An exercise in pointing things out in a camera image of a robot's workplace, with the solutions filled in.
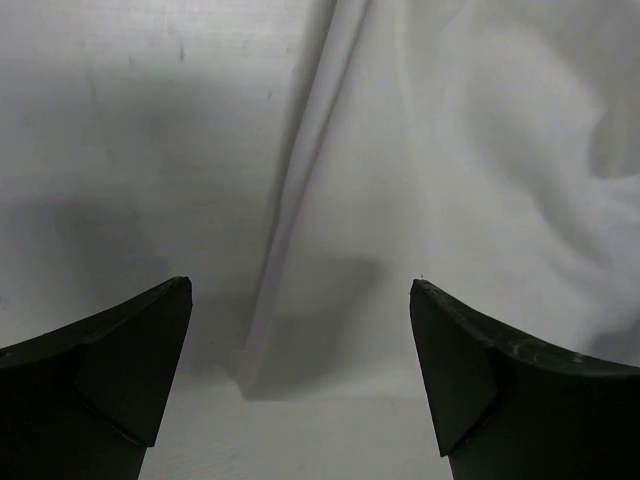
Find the white SpongeBob print t-shirt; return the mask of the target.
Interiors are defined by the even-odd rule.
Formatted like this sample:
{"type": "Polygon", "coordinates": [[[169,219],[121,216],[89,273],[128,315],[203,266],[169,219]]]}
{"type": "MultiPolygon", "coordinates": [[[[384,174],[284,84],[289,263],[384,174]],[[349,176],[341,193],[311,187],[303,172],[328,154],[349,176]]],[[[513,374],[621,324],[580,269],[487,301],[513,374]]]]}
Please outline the white SpongeBob print t-shirt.
{"type": "Polygon", "coordinates": [[[416,279],[638,364],[637,2],[336,5],[241,388],[420,397],[416,279]]]}

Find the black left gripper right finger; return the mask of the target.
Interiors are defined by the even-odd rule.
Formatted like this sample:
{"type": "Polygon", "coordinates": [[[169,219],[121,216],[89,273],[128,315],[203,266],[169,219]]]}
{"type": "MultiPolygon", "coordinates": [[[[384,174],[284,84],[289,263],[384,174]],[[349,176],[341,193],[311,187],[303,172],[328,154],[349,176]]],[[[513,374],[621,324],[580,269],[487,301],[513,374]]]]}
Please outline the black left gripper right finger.
{"type": "Polygon", "coordinates": [[[639,371],[578,354],[417,280],[410,318],[439,452],[456,479],[639,475],[639,371]]]}

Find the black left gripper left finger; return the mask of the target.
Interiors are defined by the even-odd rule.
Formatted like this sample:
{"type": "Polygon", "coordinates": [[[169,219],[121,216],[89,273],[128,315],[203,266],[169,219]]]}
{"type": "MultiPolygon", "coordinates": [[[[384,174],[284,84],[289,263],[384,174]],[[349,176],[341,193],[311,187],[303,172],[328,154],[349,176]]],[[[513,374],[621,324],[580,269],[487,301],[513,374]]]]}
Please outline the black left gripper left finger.
{"type": "Polygon", "coordinates": [[[138,478],[159,433],[191,311],[191,281],[174,277],[2,348],[2,478],[138,478]]]}

